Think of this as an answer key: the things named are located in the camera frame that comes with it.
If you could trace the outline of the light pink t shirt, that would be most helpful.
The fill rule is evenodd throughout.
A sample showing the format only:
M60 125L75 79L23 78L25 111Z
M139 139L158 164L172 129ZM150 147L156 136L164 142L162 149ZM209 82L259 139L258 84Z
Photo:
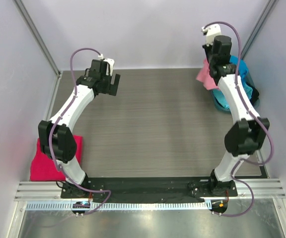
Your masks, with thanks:
M203 67L199 71L196 80L201 82L207 90L218 90L214 79L210 76L209 63L207 59L203 60Z

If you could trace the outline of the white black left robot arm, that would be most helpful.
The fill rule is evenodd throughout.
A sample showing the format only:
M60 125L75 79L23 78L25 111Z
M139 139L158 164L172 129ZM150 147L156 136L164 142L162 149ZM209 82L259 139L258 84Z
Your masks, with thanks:
M72 134L80 115L98 94L116 96L120 75L113 75L113 59L94 59L86 75L76 81L67 101L49 120L38 125L41 152L53 160L56 169L63 172L66 181L85 187L87 174L76 158L77 143Z

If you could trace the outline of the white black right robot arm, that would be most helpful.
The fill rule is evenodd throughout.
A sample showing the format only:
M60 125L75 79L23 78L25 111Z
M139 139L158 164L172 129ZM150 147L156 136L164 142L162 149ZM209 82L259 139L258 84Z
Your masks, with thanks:
M224 137L226 153L211 172L207 183L197 188L210 196L235 196L232 175L244 160L261 149L270 127L267 118L261 118L250 103L236 72L230 63L231 38L225 35L207 36L203 48L209 62L210 76L225 96L233 119L233 126Z

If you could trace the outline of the blue t shirt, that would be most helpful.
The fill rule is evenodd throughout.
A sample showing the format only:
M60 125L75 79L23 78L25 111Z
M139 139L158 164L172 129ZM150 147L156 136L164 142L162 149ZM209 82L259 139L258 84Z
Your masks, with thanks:
M238 74L241 77L242 84L246 82L246 76L249 73L249 68L247 67L246 63L243 60L240 60L239 70ZM212 95L214 96L215 100L217 101L217 104L223 111L229 112L229 104L227 100L225 99L225 96L223 93L219 90L212 90Z

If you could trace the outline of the teal plastic basket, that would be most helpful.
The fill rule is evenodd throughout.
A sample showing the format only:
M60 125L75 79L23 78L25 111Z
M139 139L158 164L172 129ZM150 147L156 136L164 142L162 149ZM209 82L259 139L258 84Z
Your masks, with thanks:
M248 84L250 84L252 87L255 87L255 85L254 85L254 83L253 83L253 80L252 80L252 78L251 78L251 75L248 73L247 74L247 76L246 76L246 82L248 83ZM219 105L217 104L217 101L215 100L215 98L214 98L214 96L212 95L212 98L213 98L213 101L214 101L214 106L215 106L215 108L218 110L218 111L221 111L221 112L224 112L224 113L230 113L230 111L228 112L228 111L223 111L220 107L219 107ZM259 106L259 103L260 103L260 101L258 100L258 102L257 102L257 104L254 106L254 108L257 108L258 106Z

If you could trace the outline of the cyan t shirt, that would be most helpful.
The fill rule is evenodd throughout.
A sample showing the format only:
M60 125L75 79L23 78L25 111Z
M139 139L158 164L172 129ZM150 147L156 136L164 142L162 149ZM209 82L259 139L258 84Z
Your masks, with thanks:
M253 88L250 84L244 82L243 84L243 89L248 97L249 100L251 100L252 98L252 94L253 94Z

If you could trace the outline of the black t shirt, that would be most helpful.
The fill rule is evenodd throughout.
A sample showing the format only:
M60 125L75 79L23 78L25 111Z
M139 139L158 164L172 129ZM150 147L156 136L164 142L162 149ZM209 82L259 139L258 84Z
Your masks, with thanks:
M259 100L259 91L255 88L252 87L252 94L251 94L251 98L250 98L250 103L252 104L252 106L255 106Z

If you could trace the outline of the magenta folded t shirt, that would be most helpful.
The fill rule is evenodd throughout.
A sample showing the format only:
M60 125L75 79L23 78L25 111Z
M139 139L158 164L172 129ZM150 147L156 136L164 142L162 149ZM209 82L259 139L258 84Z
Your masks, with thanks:
M83 137L74 135L73 136L76 142L76 153L75 157L71 161L73 163L73 171L68 171L69 177L72 174L76 174L73 177L75 182L82 183L82 180L85 177L85 172L81 169L80 163L82 158L82 147L83 147ZM58 172L53 160L50 159L46 154L42 153L40 140L37 139L36 144L36 154L32 160L30 166L30 180L31 181L57 181L65 180L66 177L62 172Z

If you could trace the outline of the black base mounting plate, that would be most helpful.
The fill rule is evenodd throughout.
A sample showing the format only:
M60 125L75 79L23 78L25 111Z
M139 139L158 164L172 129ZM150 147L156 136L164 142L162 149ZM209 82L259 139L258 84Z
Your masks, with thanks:
M233 180L220 182L212 177L144 177L144 178L85 178L83 188L98 190L92 198L99 201L111 191L109 202L159 202L161 200L201 197L236 197Z

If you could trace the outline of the right aluminium corner post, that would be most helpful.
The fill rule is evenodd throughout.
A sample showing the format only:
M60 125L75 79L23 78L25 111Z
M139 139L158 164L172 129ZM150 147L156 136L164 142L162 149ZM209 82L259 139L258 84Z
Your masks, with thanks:
M249 34L248 40L244 44L241 52L241 58L245 58L248 54L250 48L252 47L256 37L259 35L260 31L262 30L264 24L268 20L269 16L271 15L272 11L274 10L275 6L277 5L278 0L268 0L265 7L263 8L261 14L258 17L257 22L255 23L251 33Z

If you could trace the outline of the aluminium corner post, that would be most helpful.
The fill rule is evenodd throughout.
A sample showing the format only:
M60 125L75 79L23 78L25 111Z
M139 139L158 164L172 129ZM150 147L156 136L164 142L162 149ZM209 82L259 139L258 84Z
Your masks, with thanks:
M255 23L251 33L249 34L248 40L244 44L241 52L241 58L245 58L248 54L250 48L252 47L256 37L259 35L260 31L262 30L264 24L268 20L269 16L271 15L272 11L274 10L275 6L277 5L278 0L268 0L265 7L263 8L261 14L258 17L257 22Z
M51 56L46 44L44 43L36 25L34 24L33 19L31 18L27 8L25 7L23 1L21 0L13 0L13 3L17 7L20 15L22 16L24 22L26 23L29 31L31 32L34 40L36 41L38 47L40 48L42 54L44 55L46 61L51 67L52 71L55 73L56 77L59 78L61 75L61 71L57 67L53 57Z

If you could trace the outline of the left aluminium corner post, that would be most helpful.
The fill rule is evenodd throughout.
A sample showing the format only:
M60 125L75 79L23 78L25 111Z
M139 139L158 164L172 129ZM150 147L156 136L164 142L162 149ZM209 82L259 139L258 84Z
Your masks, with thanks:
M13 3L17 7L20 15L22 16L24 22L26 23L29 31L31 32L34 40L36 41L38 47L40 48L42 54L44 55L46 61L51 67L52 71L55 73L56 77L59 78L61 75L61 71L57 67L53 57L51 56L46 44L44 43L36 25L34 24L33 19L31 18L27 8L25 7L23 1L21 0L13 0Z

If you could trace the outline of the aluminium frame rail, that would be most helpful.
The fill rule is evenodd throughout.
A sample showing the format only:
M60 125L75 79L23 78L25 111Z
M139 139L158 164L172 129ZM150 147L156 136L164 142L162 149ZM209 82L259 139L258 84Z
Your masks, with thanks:
M255 198L277 198L285 197L285 192L282 185L277 179L246 179L242 183L235 182L237 193L236 197L201 197L193 199L236 199L252 197ZM55 182L20 182L15 194L15 201L51 201L51 200L63 200L63 199L82 199L82 197L76 197L69 195L67 191L63 191L61 185L57 185ZM175 200L161 200L160 202L167 203L187 203L192 202L191 198L175 199Z

